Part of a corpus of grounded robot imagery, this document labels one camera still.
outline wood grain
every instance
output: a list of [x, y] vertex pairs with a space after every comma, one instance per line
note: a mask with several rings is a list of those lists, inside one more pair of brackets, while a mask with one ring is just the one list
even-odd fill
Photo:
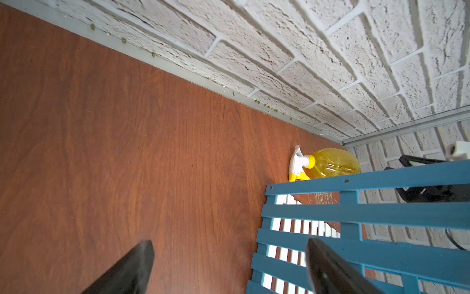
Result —
[[339, 147], [0, 4], [0, 292], [79, 293], [151, 239], [148, 293], [244, 293], [265, 188]]

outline brick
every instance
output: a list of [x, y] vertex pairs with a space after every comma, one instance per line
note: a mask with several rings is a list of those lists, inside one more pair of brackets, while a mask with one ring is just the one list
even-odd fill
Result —
[[372, 165], [371, 164], [362, 164], [361, 162], [361, 165], [360, 165], [360, 172], [361, 173], [370, 173], [370, 172], [373, 172], [374, 170], [372, 169]]
[[398, 159], [387, 161], [387, 166], [389, 166], [391, 168], [402, 168], [403, 167], [403, 165], [401, 164], [401, 162], [398, 161]]
[[351, 131], [347, 131], [345, 133], [346, 133], [346, 135], [350, 136], [351, 138], [362, 135], [362, 133], [358, 130], [351, 130]]
[[394, 242], [409, 242], [408, 233], [405, 227], [390, 226], [392, 239]]
[[359, 203], [360, 204], [366, 204], [367, 203], [367, 198], [366, 198], [365, 191], [359, 191]]
[[411, 121], [411, 116], [408, 113], [404, 100], [405, 98], [402, 95], [396, 95], [380, 101], [396, 124]]
[[405, 0], [368, 0], [369, 15], [391, 62], [418, 49]]
[[354, 150], [354, 147], [348, 147], [346, 148], [348, 150], [349, 153], [351, 153], [352, 155], [356, 156], [356, 151]]
[[445, 289], [443, 285], [434, 284], [427, 281], [422, 281], [423, 283], [423, 291], [428, 294], [443, 294], [445, 293]]
[[354, 81], [342, 62], [288, 0], [251, 0], [247, 9], [308, 62], [335, 89]]
[[407, 227], [407, 234], [410, 243], [429, 246], [428, 234], [425, 228]]
[[274, 44], [261, 30], [220, 0], [174, 0], [193, 15], [203, 19], [237, 46], [247, 50], [266, 67], [277, 71], [292, 56]]
[[346, 132], [354, 129], [354, 127], [352, 127], [333, 113], [329, 112], [326, 108], [322, 107], [321, 105], [317, 104], [312, 107], [309, 107], [305, 109], [304, 112], [310, 114], [311, 116], [320, 121], [328, 122], [329, 125], [338, 129], [339, 131]]
[[394, 157], [401, 155], [400, 147], [398, 146], [397, 138], [387, 138], [382, 140], [384, 146], [384, 153], [386, 157]]
[[462, 94], [460, 106], [470, 105], [470, 93]]
[[367, 203], [371, 204], [381, 204], [382, 197], [380, 197], [379, 190], [367, 190], [366, 191]]
[[395, 189], [382, 189], [380, 190], [380, 198], [384, 203], [398, 203]]
[[446, 294], [470, 294], [469, 290], [459, 289], [459, 288], [452, 288], [449, 286], [444, 286]]
[[353, 67], [368, 81], [377, 98], [390, 96], [398, 91], [385, 68], [366, 28], [359, 16], [331, 35]]
[[462, 93], [469, 93], [469, 92], [470, 92], [470, 68], [467, 68], [463, 72]]
[[415, 55], [394, 67], [411, 109], [431, 104], [431, 93], [424, 74], [424, 57]]
[[274, 99], [262, 91], [255, 93], [253, 96], [251, 96], [251, 99], [258, 100], [261, 104], [266, 104], [267, 106], [276, 109], [280, 113], [284, 113], [287, 116], [298, 119], [301, 122], [308, 124], [309, 126], [315, 126], [320, 123], [318, 120], [285, 105], [284, 103]]
[[323, 29], [328, 29], [348, 14], [354, 5], [349, 0], [302, 1], [305, 8], [320, 20]]
[[388, 118], [377, 102], [372, 99], [369, 93], [361, 84], [352, 86], [341, 93], [351, 103], [356, 105], [373, 122]]
[[464, 0], [419, 0], [424, 43], [429, 46], [431, 78], [460, 67]]
[[385, 120], [376, 122], [376, 125], [379, 127], [379, 129], [382, 130], [384, 128], [392, 127], [395, 124], [393, 123], [393, 121], [391, 119], [385, 119]]
[[434, 85], [436, 113], [455, 109], [457, 107], [459, 72], [437, 79]]
[[370, 163], [370, 157], [369, 157], [369, 151], [367, 150], [367, 145], [359, 145], [359, 146], [356, 146], [354, 147], [354, 150], [356, 151], [356, 156], [357, 156], [357, 159], [359, 159], [359, 162], [361, 164], [369, 164]]
[[440, 148], [438, 136], [434, 128], [418, 131], [415, 134], [422, 151]]
[[403, 154], [421, 156], [421, 152], [415, 134], [411, 133], [398, 136], [398, 142], [400, 143]]
[[470, 231], [469, 230], [450, 230], [454, 240], [463, 248], [470, 249]]
[[430, 106], [413, 111], [413, 116], [415, 117], [415, 119], [426, 118], [430, 115], [433, 115], [432, 108]]
[[280, 76], [336, 114], [353, 109], [349, 103], [318, 80], [300, 62], [294, 62], [282, 71]]
[[115, 8], [138, 18], [153, 29], [204, 54], [215, 36], [191, 19], [160, 1], [103, 0]]
[[142, 32], [133, 26], [119, 21], [116, 18], [102, 12], [97, 7], [83, 1], [60, 0], [57, 3], [60, 11], [77, 18], [84, 23], [93, 23], [96, 28], [109, 34], [126, 38], [127, 42], [148, 52], [155, 52], [158, 57], [168, 60], [200, 76], [211, 79], [218, 84], [226, 86], [243, 95], [252, 91], [249, 83], [238, 81], [219, 70], [192, 58], [186, 53], [171, 47], [170, 45]]
[[316, 125], [315, 128], [319, 129], [325, 134], [332, 135], [341, 140], [349, 139], [349, 136], [345, 135], [344, 133], [334, 129], [333, 127], [327, 124], [319, 124], [319, 125]]
[[366, 227], [366, 234], [367, 234], [367, 239], [369, 240], [375, 240], [375, 233], [374, 233], [374, 227], [372, 227], [371, 224], [365, 224]]
[[381, 224], [374, 224], [372, 225], [372, 227], [374, 228], [376, 240], [388, 241], [388, 242], [392, 240], [390, 238], [390, 233], [388, 232], [388, 226], [384, 226]]
[[380, 141], [367, 144], [372, 159], [372, 167], [374, 170], [384, 170], [387, 167], [385, 162], [384, 149]]
[[470, 119], [462, 120], [459, 124], [463, 130], [466, 141], [470, 140]]
[[441, 248], [455, 248], [447, 238], [444, 229], [428, 228], [431, 246]]
[[378, 270], [375, 270], [375, 272], [376, 272], [376, 280], [385, 282], [385, 273], [383, 271], [378, 271]]
[[444, 145], [444, 148], [455, 141], [462, 141], [463, 137], [459, 131], [457, 123], [451, 123], [443, 126], [436, 127], [438, 136]]
[[425, 154], [424, 158], [446, 160], [446, 158], [444, 157], [444, 153], [442, 152]]
[[387, 283], [403, 287], [403, 281], [401, 280], [401, 276], [385, 273], [385, 278], [387, 279]]
[[217, 44], [209, 55], [209, 60], [252, 82], [279, 100], [288, 102], [298, 108], [312, 103], [310, 99], [307, 99], [278, 78], [251, 62], [225, 42]]
[[377, 131], [377, 128], [357, 111], [348, 112], [341, 117], [365, 134]]

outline blue wooden rack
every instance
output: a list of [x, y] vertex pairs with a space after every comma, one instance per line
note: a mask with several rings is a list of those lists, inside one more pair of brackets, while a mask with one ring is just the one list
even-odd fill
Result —
[[[370, 280], [386, 294], [420, 294], [418, 280], [470, 290], [470, 252], [402, 242], [362, 240], [361, 224], [470, 229], [470, 202], [359, 204], [359, 191], [470, 183], [470, 160], [268, 185], [247, 294], [273, 294], [265, 275], [312, 291], [306, 267], [267, 256], [268, 245], [304, 252], [310, 235], [272, 230], [273, 218], [341, 223], [341, 238], [318, 237], [364, 275], [401, 275], [403, 287]], [[336, 205], [277, 205], [277, 195], [340, 192]]]

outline black object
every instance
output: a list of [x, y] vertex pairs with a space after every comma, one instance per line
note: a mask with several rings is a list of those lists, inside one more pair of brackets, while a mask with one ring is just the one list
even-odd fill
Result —
[[457, 243], [454, 238], [452, 237], [452, 235], [450, 234], [450, 231], [448, 229], [445, 229], [445, 232], [446, 232], [446, 236], [447, 238], [449, 238], [449, 241], [452, 242], [452, 244], [457, 247], [458, 249], [460, 250], [464, 250], [464, 251], [467, 251], [465, 248], [463, 248], [462, 246], [459, 245], [459, 243]]
[[316, 294], [383, 294], [319, 238], [308, 240], [305, 254]]
[[[420, 164], [434, 164], [444, 160], [428, 159], [411, 155], [402, 155], [399, 159], [404, 167], [412, 167], [411, 162]], [[411, 187], [407, 190], [396, 189], [405, 202], [468, 202], [470, 201], [470, 185], [445, 185], [429, 187]]]
[[154, 258], [152, 241], [141, 241], [82, 294], [144, 294]]

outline black cable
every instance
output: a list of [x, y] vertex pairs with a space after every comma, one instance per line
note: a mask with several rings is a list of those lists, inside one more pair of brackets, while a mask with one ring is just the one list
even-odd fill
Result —
[[465, 251], [467, 251], [465, 248], [463, 248], [462, 246], [460, 246], [460, 245], [454, 240], [454, 238], [452, 238], [452, 236], [450, 235], [450, 232], [449, 232], [448, 229], [446, 229], [446, 236], [447, 236], [447, 238], [449, 238], [449, 240], [452, 242], [452, 244], [455, 245], [455, 247], [457, 247], [457, 248], [460, 249], [460, 250], [465, 250]]

